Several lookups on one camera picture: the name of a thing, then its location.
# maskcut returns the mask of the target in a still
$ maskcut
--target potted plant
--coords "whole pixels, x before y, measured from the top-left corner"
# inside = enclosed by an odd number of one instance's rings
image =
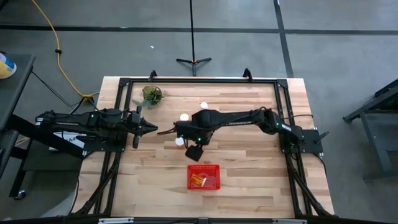
[[[160,90],[159,87],[154,86],[154,85],[145,86],[142,89],[142,96],[144,97],[143,102],[139,102],[137,100],[133,100],[132,102],[138,106],[144,106],[148,109],[152,109],[163,98],[162,90]]]

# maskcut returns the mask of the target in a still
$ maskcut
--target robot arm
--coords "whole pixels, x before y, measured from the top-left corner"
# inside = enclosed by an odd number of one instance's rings
[[[36,117],[36,125],[45,131],[84,134],[78,139],[85,144],[86,151],[112,151],[122,144],[125,133],[134,135],[133,148],[138,147],[139,137],[157,130],[157,126],[141,118],[141,107],[136,111],[103,109],[83,114],[60,114],[47,111]]]
[[[272,110],[265,107],[254,111],[220,113],[217,110],[201,110],[192,115],[191,121],[177,121],[174,128],[158,133],[177,133],[178,138],[192,140],[196,146],[187,147],[185,155],[198,161],[203,154],[202,147],[210,143],[213,133],[224,126],[255,124],[266,134],[284,133],[292,144],[304,141],[302,128],[285,124]]]

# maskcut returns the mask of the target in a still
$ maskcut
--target red plastic basket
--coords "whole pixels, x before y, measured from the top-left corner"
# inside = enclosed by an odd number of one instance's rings
[[[219,165],[188,165],[187,188],[190,190],[219,190],[220,166]],[[192,174],[206,178],[204,186],[199,186],[191,181]]]

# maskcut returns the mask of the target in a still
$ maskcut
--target wooden table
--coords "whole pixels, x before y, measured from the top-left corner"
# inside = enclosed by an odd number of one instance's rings
[[[98,108],[113,108],[120,77],[104,77]],[[294,115],[310,114],[304,80],[288,79]],[[135,83],[132,100],[142,101],[145,83]],[[276,110],[272,85],[230,83],[153,83],[165,98],[142,115],[159,127],[170,129],[182,113],[193,114],[200,103],[220,112],[247,111],[261,106]],[[295,118],[304,129],[313,128],[311,116]],[[175,134],[143,136],[138,149],[128,137],[122,153],[112,216],[132,217],[294,217],[284,155],[278,135],[264,134],[257,126],[224,127],[217,130],[200,162],[185,157],[185,149],[175,145]],[[80,187],[74,211],[98,186],[104,153],[93,153],[83,161]],[[308,187],[327,211],[333,213],[325,171],[319,158],[303,155]],[[220,190],[187,190],[187,165],[219,164]],[[300,208],[304,211],[301,190]]]

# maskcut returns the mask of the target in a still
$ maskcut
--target concrete floor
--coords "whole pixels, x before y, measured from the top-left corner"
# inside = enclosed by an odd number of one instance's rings
[[[184,0],[37,1],[57,25],[189,27]],[[277,29],[272,0],[194,1],[196,27]],[[397,30],[398,2],[393,0],[280,0],[286,29]],[[0,22],[45,24],[30,1],[11,1]],[[55,39],[47,31],[1,30],[0,49],[35,54],[35,72],[69,102],[79,97],[56,65]],[[190,76],[175,58],[191,59],[189,33],[58,32],[62,64],[85,93],[100,90],[105,75]],[[398,181],[365,184],[362,176],[378,170],[362,124],[342,117],[397,78],[396,35],[287,35],[297,78],[304,78],[315,124],[330,131],[323,140],[328,183],[335,213],[345,218],[397,222]],[[213,61],[199,76],[238,77],[248,67],[255,77],[286,77],[279,34],[195,34],[197,58]],[[30,121],[46,110],[69,112],[30,77],[16,113]],[[18,162],[10,161],[0,180],[0,220],[65,215],[72,202],[76,174],[36,174],[24,182],[28,196],[7,198]]]

